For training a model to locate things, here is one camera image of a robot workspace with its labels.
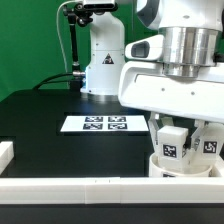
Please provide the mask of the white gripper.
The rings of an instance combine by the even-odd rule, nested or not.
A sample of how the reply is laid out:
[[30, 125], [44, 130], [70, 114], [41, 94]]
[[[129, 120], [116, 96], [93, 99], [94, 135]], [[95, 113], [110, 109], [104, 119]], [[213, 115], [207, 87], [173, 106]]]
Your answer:
[[202, 67], [196, 78], [167, 76], [165, 66], [157, 61], [163, 53], [163, 40], [163, 36], [156, 35], [126, 46], [129, 61], [121, 71], [119, 102], [152, 112], [148, 126], [154, 147], [158, 141], [158, 113], [198, 119], [190, 144], [197, 151], [206, 121], [224, 123], [224, 63]]

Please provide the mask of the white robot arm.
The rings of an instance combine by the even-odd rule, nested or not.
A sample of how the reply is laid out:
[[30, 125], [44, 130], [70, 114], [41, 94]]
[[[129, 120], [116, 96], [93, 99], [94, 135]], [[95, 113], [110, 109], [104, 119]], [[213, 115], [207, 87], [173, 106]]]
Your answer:
[[122, 105], [224, 123], [224, 0], [135, 0], [148, 30], [125, 48]]

